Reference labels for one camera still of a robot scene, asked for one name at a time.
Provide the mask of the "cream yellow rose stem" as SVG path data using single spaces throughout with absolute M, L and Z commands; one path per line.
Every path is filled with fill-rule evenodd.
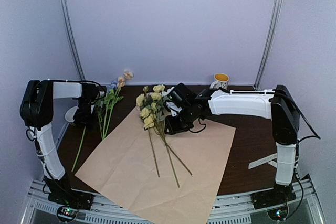
M 163 142 L 163 145 L 167 151 L 176 185 L 178 188 L 180 188 L 180 182 L 175 170 L 172 156 L 174 156 L 181 163 L 181 165 L 190 175 L 193 174 L 166 140 L 165 118 L 168 116 L 168 114 L 164 112 L 164 102 L 166 100 L 165 85 L 155 85 L 152 91 L 149 90 L 148 86 L 145 86 L 143 87 L 143 92 L 136 98 L 136 107 L 139 109 L 139 117 L 143 123 L 144 130 L 148 133 L 148 129 L 150 128 L 151 134 L 154 132 Z

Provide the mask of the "peach flower stem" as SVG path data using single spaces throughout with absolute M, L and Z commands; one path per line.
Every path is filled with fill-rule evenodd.
M 100 110 L 98 111 L 98 119 L 100 126 L 101 139 L 104 140 L 108 134 L 109 125 L 112 118 L 112 112 L 115 105 L 123 99 L 120 95 L 122 88 L 126 82 L 134 78 L 132 71 L 125 70 L 122 76 L 117 77 L 107 87 L 107 94 L 103 98 Z

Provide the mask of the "white patterned mug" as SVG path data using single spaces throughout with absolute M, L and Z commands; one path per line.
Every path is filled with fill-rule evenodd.
M 214 81 L 211 83 L 211 89 L 228 89 L 229 76 L 224 73 L 214 74 Z

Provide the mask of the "green and pink wrapping paper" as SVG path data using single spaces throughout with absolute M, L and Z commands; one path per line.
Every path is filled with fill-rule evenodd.
M 158 178 L 149 137 L 137 109 L 94 149 L 76 172 L 77 178 L 119 206 L 141 210 L 182 197 L 201 196 L 212 206 L 235 135 L 233 127 L 207 120 L 206 129 L 167 136 L 166 140 L 191 170 L 190 175 L 172 156 L 180 188 L 161 139 L 152 138 L 160 171 Z

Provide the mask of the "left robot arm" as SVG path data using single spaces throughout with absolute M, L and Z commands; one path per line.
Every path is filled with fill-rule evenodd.
M 27 137 L 36 145 L 44 175 L 48 179 L 61 180 L 66 171 L 59 159 L 52 131 L 54 101 L 73 99 L 78 101 L 72 116 L 75 125 L 93 125 L 95 103 L 107 95 L 106 90 L 94 81 L 30 80 L 20 106 L 20 116 L 26 127 Z

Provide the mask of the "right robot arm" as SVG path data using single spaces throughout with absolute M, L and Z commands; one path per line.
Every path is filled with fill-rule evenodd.
M 171 112 L 166 119 L 170 135 L 190 130 L 194 121 L 209 116 L 247 116 L 271 122 L 272 138 L 277 150 L 275 184 L 269 192 L 272 203 L 279 204 L 289 196 L 298 160 L 300 113 L 285 86 L 261 91 L 235 91 L 210 87 L 196 94 L 185 84 L 163 93 L 164 106 Z

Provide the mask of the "small white tea bowl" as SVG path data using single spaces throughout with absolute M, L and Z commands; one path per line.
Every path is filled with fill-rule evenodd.
M 77 109 L 78 107 L 74 106 L 70 108 L 65 114 L 65 120 L 72 126 L 76 126 L 74 116 L 75 116 Z

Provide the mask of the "white printed ribbon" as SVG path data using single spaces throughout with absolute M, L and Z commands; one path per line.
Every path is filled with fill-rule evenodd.
M 256 161 L 250 162 L 248 165 L 248 169 L 253 169 L 263 164 L 269 164 L 274 168 L 276 168 L 277 167 L 276 159 L 277 159 L 277 153 L 271 154 Z

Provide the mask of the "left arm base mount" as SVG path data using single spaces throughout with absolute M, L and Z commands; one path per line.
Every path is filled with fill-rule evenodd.
M 91 209 L 93 194 L 71 189 L 67 174 L 60 180 L 49 179 L 45 176 L 45 181 L 50 190 L 49 201 L 74 209 Z

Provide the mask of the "aluminium front rail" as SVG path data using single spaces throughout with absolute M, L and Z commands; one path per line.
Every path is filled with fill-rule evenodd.
M 325 223 L 311 179 L 292 184 L 288 200 L 265 201 L 265 190 L 221 195 L 210 206 L 204 197 L 182 197 L 141 210 L 128 211 L 101 194 L 91 208 L 64 207 L 48 199 L 45 183 L 33 180 L 19 223 Z

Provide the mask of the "left aluminium frame post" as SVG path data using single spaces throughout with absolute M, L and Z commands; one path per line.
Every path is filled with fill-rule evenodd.
M 70 19 L 67 0 L 60 0 L 60 6 L 61 6 L 62 16 L 64 19 L 64 24 L 65 24 L 65 29 L 66 29 L 66 37 L 68 40 L 68 44 L 69 44 L 70 52 L 71 52 L 73 62 L 75 65 L 75 69 L 77 71 L 79 79 L 85 80 L 86 77 L 85 77 L 85 73 L 84 73 L 84 70 L 83 70 L 83 67 L 82 67 L 82 64 L 79 58 L 79 54 L 78 54 L 75 36 L 74 36 L 74 32 L 73 32 L 72 25 L 71 25 L 71 19 Z

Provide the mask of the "aluminium frame post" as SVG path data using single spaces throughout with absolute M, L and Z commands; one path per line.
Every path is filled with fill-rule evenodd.
M 266 37 L 266 42 L 264 45 L 262 58 L 261 58 L 261 62 L 258 68 L 256 79 L 253 85 L 255 90 L 259 89 L 261 81 L 262 81 L 262 77 L 267 67 L 267 61 L 270 56 L 272 44 L 274 41 L 276 28 L 277 28 L 278 20 L 280 17 L 281 8 L 282 8 L 282 3 L 283 3 L 283 0 L 274 0 L 271 18 L 270 18 L 270 24 L 269 24 L 269 28 L 267 32 L 267 37 Z
M 75 69 L 77 71 L 79 79 L 85 80 L 86 77 L 85 77 L 85 73 L 84 73 L 84 70 L 83 70 L 83 67 L 82 67 L 82 64 L 79 58 L 79 54 L 78 54 L 75 36 L 74 36 L 74 32 L 73 32 L 72 25 L 71 25 L 71 19 L 70 19 L 67 0 L 60 0 L 60 6 L 61 6 L 62 16 L 64 19 L 64 24 L 65 24 L 65 29 L 66 29 L 66 37 L 68 40 L 68 44 L 69 44 L 70 52 L 71 52 L 73 62 L 75 65 Z

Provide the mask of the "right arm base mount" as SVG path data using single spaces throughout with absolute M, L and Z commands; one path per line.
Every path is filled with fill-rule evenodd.
M 274 184 L 272 189 L 259 191 L 251 194 L 254 209 L 268 208 L 276 205 L 286 204 L 296 199 L 292 183 L 287 186 Z

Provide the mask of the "right aluminium frame post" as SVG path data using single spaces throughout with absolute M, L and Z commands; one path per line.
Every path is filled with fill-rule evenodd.
M 262 58 L 261 58 L 261 62 L 258 68 L 256 79 L 253 85 L 255 90 L 259 89 L 261 81 L 262 81 L 262 77 L 267 67 L 267 61 L 270 56 L 272 44 L 274 41 L 276 28 L 277 28 L 278 20 L 280 17 L 281 8 L 282 8 L 282 3 L 283 3 L 283 0 L 274 0 L 271 18 L 270 18 L 270 24 L 269 24 L 269 28 L 267 32 L 267 37 L 266 37 L 266 42 L 264 45 Z

